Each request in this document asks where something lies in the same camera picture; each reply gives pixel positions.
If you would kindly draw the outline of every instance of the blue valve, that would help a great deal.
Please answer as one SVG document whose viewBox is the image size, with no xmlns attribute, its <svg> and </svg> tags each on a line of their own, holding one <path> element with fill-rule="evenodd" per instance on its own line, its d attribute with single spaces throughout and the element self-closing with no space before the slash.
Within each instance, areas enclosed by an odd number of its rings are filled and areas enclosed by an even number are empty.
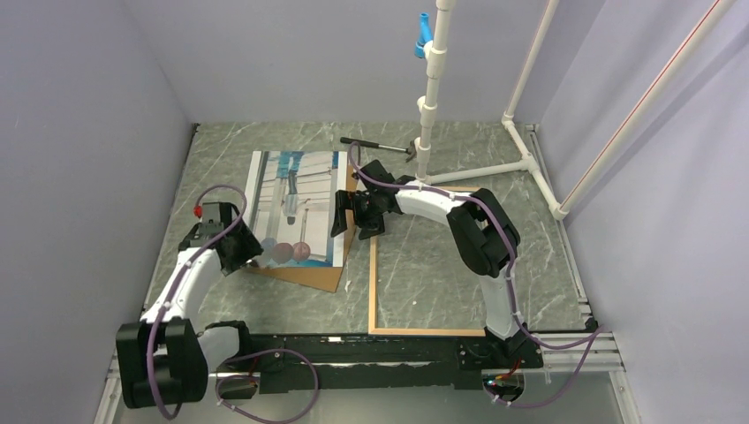
<svg viewBox="0 0 749 424">
<path fill-rule="evenodd" d="M 431 42 L 434 37 L 432 37 L 432 29 L 429 28 L 429 14 L 428 13 L 421 13 L 420 15 L 420 32 L 419 32 L 419 39 L 416 41 L 416 50 L 413 52 L 416 57 L 419 59 L 424 58 L 424 44 Z"/>
</svg>

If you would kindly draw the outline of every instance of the photo of pipes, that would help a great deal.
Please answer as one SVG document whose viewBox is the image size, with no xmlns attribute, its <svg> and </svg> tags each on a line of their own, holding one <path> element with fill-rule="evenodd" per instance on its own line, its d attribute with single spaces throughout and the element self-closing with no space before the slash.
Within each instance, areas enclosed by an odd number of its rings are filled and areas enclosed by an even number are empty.
<svg viewBox="0 0 749 424">
<path fill-rule="evenodd" d="M 345 152 L 254 152 L 245 219 L 264 249 L 258 263 L 342 267 L 344 234 L 332 238 L 330 229 L 345 181 Z"/>
</svg>

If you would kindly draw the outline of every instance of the wooden board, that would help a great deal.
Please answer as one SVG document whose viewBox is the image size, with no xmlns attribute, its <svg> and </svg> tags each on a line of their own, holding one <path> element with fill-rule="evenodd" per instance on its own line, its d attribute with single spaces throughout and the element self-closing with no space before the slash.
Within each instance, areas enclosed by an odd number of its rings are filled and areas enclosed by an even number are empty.
<svg viewBox="0 0 749 424">
<path fill-rule="evenodd" d="M 443 186 L 438 187 L 452 192 L 473 193 L 480 187 Z M 368 333 L 373 336 L 441 336 L 441 337 L 484 337 L 483 329 L 380 329 L 377 327 L 377 237 L 369 241 L 369 325 Z"/>
</svg>

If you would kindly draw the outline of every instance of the gray marble surface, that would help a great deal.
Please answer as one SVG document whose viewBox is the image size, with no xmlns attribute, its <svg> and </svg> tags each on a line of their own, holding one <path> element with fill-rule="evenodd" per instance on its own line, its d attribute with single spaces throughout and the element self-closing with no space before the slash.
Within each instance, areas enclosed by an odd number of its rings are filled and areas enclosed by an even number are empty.
<svg viewBox="0 0 749 424">
<path fill-rule="evenodd" d="M 173 270 L 177 244 L 194 224 L 193 202 L 218 183 L 244 187 L 254 150 L 343 149 L 341 136 L 407 146 L 419 135 L 408 123 L 229 123 L 201 125 L 193 141 L 169 227 L 156 265 L 149 302 Z M 465 170 L 518 160 L 500 123 L 437 123 L 429 172 Z M 396 177 L 413 174 L 405 156 L 362 150 L 364 163 L 380 159 Z M 516 269 L 518 302 L 531 329 L 581 329 L 577 291 L 556 224 L 526 172 L 464 180 L 454 185 L 492 190 L 520 233 Z M 230 200 L 231 192 L 207 200 Z M 413 216 L 386 216 L 379 238 L 378 326 L 480 329 L 485 309 L 477 277 L 458 256 L 450 231 Z M 355 240 L 336 293 L 319 291 L 240 270 L 218 278 L 196 327 L 241 319 L 255 333 L 367 331 L 369 244 Z"/>
</svg>

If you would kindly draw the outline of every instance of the lavender wall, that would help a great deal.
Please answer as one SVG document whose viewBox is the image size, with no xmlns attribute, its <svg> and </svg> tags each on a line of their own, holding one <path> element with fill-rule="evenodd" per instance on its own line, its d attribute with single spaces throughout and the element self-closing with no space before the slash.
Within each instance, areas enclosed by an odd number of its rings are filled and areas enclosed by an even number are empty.
<svg viewBox="0 0 749 424">
<path fill-rule="evenodd" d="M 608 1 L 541 121 L 566 195 L 712 0 Z M 643 422 L 747 422 L 749 1 L 738 0 L 566 222 Z"/>
<path fill-rule="evenodd" d="M 91 422 L 190 125 L 117 0 L 0 6 L 2 422 Z"/>
<path fill-rule="evenodd" d="M 413 55 L 434 0 L 126 0 L 195 122 L 419 120 L 426 64 Z M 601 8 L 562 2 L 566 23 L 519 105 L 538 122 Z M 458 1 L 439 119 L 494 120 L 510 100 L 546 0 Z M 541 91 L 535 87 L 550 86 Z"/>
</svg>

